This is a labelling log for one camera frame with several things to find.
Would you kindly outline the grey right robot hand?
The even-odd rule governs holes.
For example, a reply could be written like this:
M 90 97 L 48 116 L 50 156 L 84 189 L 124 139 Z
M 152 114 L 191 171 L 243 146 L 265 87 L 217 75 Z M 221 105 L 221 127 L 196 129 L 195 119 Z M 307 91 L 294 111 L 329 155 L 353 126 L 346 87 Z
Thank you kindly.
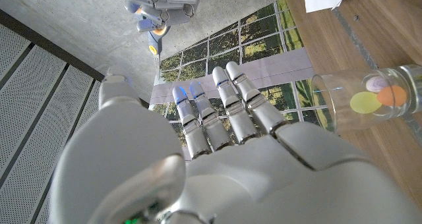
M 171 26 L 184 24 L 196 15 L 200 0 L 125 0 L 125 9 L 134 14 L 139 32 L 164 35 Z

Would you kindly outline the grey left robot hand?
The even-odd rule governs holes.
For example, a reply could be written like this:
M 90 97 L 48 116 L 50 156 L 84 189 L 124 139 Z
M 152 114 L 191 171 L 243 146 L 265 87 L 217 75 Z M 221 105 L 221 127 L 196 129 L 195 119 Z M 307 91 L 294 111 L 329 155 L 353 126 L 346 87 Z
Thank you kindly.
M 199 84 L 173 89 L 190 161 L 129 79 L 109 72 L 98 111 L 53 173 L 50 223 L 420 223 L 421 210 L 371 158 L 311 123 L 290 123 L 234 62 L 214 83 L 238 139 Z

